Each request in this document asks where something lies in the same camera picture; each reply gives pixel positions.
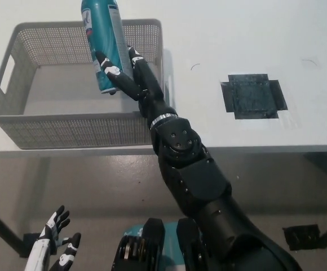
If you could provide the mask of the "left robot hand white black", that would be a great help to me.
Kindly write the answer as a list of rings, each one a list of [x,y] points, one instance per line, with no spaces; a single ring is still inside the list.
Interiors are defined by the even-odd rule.
[[[43,227],[38,239],[33,244],[32,250],[26,262],[25,270],[53,270],[69,271],[76,258],[81,242],[81,233],[75,233],[72,237],[60,238],[63,228],[70,223],[70,212],[60,206],[49,218]],[[55,254],[59,247],[67,245],[63,254],[50,264],[51,255]]]

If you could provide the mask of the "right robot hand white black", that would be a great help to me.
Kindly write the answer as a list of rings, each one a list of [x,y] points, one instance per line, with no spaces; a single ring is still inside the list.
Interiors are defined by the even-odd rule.
[[[168,119],[176,119],[177,112],[165,102],[164,93],[148,62],[132,46],[128,47],[128,53],[132,78],[115,66],[103,52],[97,51],[95,56],[111,83],[138,102],[140,114],[147,119],[150,129]]]

